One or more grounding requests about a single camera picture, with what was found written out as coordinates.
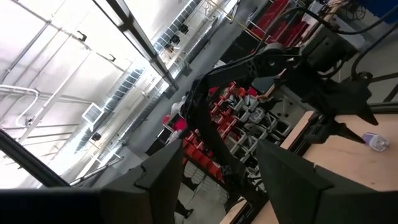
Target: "white ceiling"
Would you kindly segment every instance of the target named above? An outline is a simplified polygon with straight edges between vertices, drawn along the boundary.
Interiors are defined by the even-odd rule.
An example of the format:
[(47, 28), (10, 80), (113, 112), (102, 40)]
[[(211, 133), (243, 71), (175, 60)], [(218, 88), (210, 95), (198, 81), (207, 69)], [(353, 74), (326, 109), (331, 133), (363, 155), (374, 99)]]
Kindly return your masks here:
[(151, 39), (171, 24), (189, 0), (125, 0), (125, 2)]

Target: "ceiling beam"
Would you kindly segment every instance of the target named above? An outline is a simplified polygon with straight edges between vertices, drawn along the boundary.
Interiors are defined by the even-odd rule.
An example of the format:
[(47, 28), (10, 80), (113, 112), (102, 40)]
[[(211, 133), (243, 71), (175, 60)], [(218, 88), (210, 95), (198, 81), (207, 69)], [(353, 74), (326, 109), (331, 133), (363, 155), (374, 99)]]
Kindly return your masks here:
[(173, 88), (178, 90), (177, 82), (161, 61), (150, 40), (141, 29), (123, 0), (106, 0), (93, 2), (106, 17), (122, 32), (137, 51), (150, 63), (155, 71)]

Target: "air vent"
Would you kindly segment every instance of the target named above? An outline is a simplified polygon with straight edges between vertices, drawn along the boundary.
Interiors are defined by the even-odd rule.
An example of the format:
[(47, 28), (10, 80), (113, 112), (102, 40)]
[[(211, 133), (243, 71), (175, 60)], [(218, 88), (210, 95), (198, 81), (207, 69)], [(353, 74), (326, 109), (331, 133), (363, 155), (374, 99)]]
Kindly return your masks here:
[(81, 117), (85, 121), (87, 121), (90, 124), (90, 126), (94, 126), (94, 124), (99, 120), (99, 118), (103, 113), (104, 110), (102, 108), (100, 108), (95, 103), (92, 103)]

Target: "person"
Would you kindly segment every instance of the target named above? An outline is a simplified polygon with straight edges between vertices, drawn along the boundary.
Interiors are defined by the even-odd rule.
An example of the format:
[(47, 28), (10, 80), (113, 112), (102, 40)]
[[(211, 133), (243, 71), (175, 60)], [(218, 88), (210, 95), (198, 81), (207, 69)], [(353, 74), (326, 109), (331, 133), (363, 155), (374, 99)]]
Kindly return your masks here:
[(182, 215), (185, 219), (187, 219), (193, 212), (193, 208), (186, 209), (180, 200), (177, 200), (177, 205), (175, 206), (175, 212)]

